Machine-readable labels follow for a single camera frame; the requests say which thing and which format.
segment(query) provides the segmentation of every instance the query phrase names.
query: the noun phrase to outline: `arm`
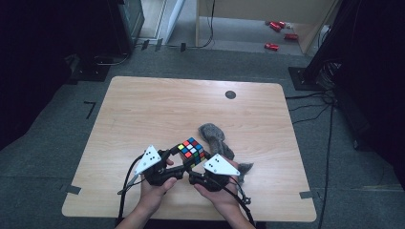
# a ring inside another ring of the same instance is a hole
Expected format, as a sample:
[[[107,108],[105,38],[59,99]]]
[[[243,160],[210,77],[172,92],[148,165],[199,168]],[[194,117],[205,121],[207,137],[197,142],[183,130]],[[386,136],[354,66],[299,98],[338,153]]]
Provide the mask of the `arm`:
[[[168,160],[167,164],[172,165],[173,161]],[[116,228],[143,228],[149,218],[158,211],[164,194],[175,185],[176,181],[174,177],[171,177],[161,186],[151,186],[147,181],[142,182],[137,206]]]
[[[229,163],[238,168],[236,162],[229,160]],[[238,201],[227,191],[222,189],[219,192],[209,192],[200,184],[195,184],[194,187],[203,197],[208,198],[212,202],[215,209],[217,209],[233,229],[255,228],[243,215]],[[232,193],[237,194],[236,185],[232,181],[226,185],[226,188]]]

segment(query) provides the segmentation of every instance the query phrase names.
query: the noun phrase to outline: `wooden table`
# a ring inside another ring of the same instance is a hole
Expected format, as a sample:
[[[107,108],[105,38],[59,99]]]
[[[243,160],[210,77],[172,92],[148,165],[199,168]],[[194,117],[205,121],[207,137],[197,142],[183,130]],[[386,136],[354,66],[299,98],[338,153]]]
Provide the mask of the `wooden table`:
[[[227,91],[236,97],[227,98]],[[235,161],[254,162],[243,189],[255,220],[315,220],[312,199],[300,198],[309,186],[280,85],[129,76],[111,82],[72,183],[82,190],[67,195],[63,214],[116,218],[117,191],[134,159],[150,144],[165,150],[190,136],[209,152],[198,133],[208,122],[224,131]],[[179,156],[172,159],[181,164]],[[124,216],[137,204],[139,187],[128,192]],[[187,173],[153,218],[223,219]]]

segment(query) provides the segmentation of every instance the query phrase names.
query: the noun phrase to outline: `cable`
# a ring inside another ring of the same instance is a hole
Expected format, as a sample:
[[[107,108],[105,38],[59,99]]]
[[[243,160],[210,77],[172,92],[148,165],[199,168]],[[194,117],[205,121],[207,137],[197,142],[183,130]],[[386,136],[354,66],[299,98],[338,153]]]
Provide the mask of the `cable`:
[[[138,157],[134,160],[134,162],[132,162],[131,166],[129,167],[127,176],[126,176],[125,181],[124,181],[124,185],[123,185],[123,187],[122,187],[122,190],[124,190],[124,192],[121,193],[121,200],[120,200],[120,203],[119,203],[119,213],[118,213],[118,218],[117,218],[117,221],[116,221],[116,226],[119,225],[119,224],[122,222],[122,220],[123,220],[122,214],[123,214],[123,212],[124,212],[124,204],[125,204],[125,196],[126,196],[126,191],[125,191],[125,189],[126,189],[126,186],[127,186],[127,183],[128,183],[128,178],[129,178],[129,176],[131,175],[131,171],[132,171],[132,169],[134,168],[135,164],[136,164],[142,157],[143,157],[143,155],[138,156]]]
[[[355,27],[356,27],[356,24],[357,24],[358,12],[360,11],[360,6],[361,6],[361,3],[362,3],[362,2],[363,2],[363,0],[360,0],[360,2],[358,3],[357,11],[356,11],[355,17],[354,17],[351,47],[353,46],[354,33],[355,33]]]
[[[321,215],[319,217],[318,229],[322,228],[322,223],[324,220],[324,213],[325,213],[325,206],[327,204],[327,197],[328,197],[328,186],[329,186],[329,167],[330,167],[330,142],[331,142],[331,129],[333,123],[333,107],[334,104],[331,104],[330,108],[330,132],[328,138],[328,150],[327,150],[327,165],[326,165],[326,172],[325,172],[325,193],[324,193],[324,204],[322,205]]]
[[[208,41],[202,46],[190,46],[190,47],[187,47],[187,49],[203,49],[203,48],[207,47],[213,41],[213,38],[214,38],[214,28],[213,28],[214,11],[215,11],[215,0],[212,2],[211,19],[210,19],[211,22],[209,22],[209,19],[207,17],[208,27],[211,31]],[[162,45],[162,46],[168,47],[168,48],[180,48],[181,47],[181,46],[176,46],[176,45]]]
[[[100,66],[115,66],[115,65],[120,65],[120,64],[122,64],[125,60],[127,60],[128,57],[129,57],[129,54],[126,53],[124,59],[121,60],[121,61],[119,61],[119,62],[116,62],[116,63],[108,63],[108,64],[97,63],[97,62],[96,62],[96,64],[97,64],[97,65],[100,65]]]
[[[314,95],[318,94],[325,94],[327,91],[321,92],[321,93],[313,93],[313,94],[307,94],[307,95],[298,95],[298,96],[290,96],[286,97],[286,99],[301,99],[301,98],[307,98],[307,97],[312,97]]]
[[[229,193],[231,196],[233,196],[238,203],[241,205],[241,207],[245,210],[246,212],[246,216],[249,219],[249,222],[255,226],[254,220],[253,220],[253,216],[250,213],[250,209],[246,207],[245,203],[238,197],[238,195],[234,194],[232,191],[230,191],[228,188],[226,188],[225,186],[222,186],[220,183],[218,183],[215,179],[211,178],[211,177],[205,177],[206,179],[208,179],[209,181],[215,183],[216,185],[222,187],[227,193]]]
[[[327,105],[316,117],[312,117],[312,118],[308,118],[308,119],[302,119],[302,120],[294,121],[294,122],[292,122],[292,124],[296,124],[296,123],[304,122],[304,121],[315,120],[315,119],[318,118],[329,106],[330,106],[330,105]]]
[[[306,108],[306,107],[321,107],[321,106],[324,106],[324,105],[325,105],[325,104],[304,105],[304,106],[296,107],[296,108],[294,108],[294,109],[288,109],[288,111],[289,111],[289,112],[293,112],[293,111],[296,111],[296,110],[301,109],[301,108]]]
[[[133,183],[133,184],[127,185],[124,189],[121,189],[119,192],[117,192],[117,194],[118,194],[118,195],[122,195],[122,193],[128,192],[128,190],[130,190],[130,189],[132,188],[132,186],[135,186],[135,185],[137,185],[137,184],[142,183],[145,179],[146,179],[146,178],[143,178],[141,181],[138,181],[137,183]]]

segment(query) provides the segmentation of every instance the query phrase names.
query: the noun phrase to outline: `gray plush toy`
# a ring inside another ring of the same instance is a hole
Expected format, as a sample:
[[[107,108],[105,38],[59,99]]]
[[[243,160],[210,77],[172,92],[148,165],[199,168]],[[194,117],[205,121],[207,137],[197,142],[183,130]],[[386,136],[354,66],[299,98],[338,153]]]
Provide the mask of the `gray plush toy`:
[[[212,123],[203,124],[199,128],[200,136],[202,139],[208,143],[211,155],[220,154],[226,158],[233,160],[235,154],[229,147],[224,143],[225,135],[224,132]],[[238,176],[238,182],[240,184],[244,183],[245,174],[253,167],[253,163],[240,163],[238,165],[238,170],[241,173]]]

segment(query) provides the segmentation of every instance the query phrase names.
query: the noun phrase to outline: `gray carpet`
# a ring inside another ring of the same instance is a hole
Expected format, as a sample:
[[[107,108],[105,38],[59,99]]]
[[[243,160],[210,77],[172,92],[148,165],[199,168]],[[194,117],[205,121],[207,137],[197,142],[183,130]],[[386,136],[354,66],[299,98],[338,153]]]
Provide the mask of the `gray carpet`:
[[[139,49],[111,68],[105,82],[64,85],[21,138],[0,152],[0,228],[113,228],[114,219],[66,218],[62,184],[74,175],[97,112],[115,75],[271,82],[286,96],[296,92],[288,67],[306,67],[304,56],[187,50]],[[96,107],[89,119],[90,104]],[[291,109],[322,104],[319,97],[288,100]],[[291,120],[315,117],[323,107],[290,112]],[[330,185],[323,228],[404,228],[405,195],[392,167],[374,152],[356,152],[339,109],[333,110]],[[330,109],[316,120],[294,124],[318,217],[324,196]],[[317,228],[311,223],[268,222],[267,228]]]

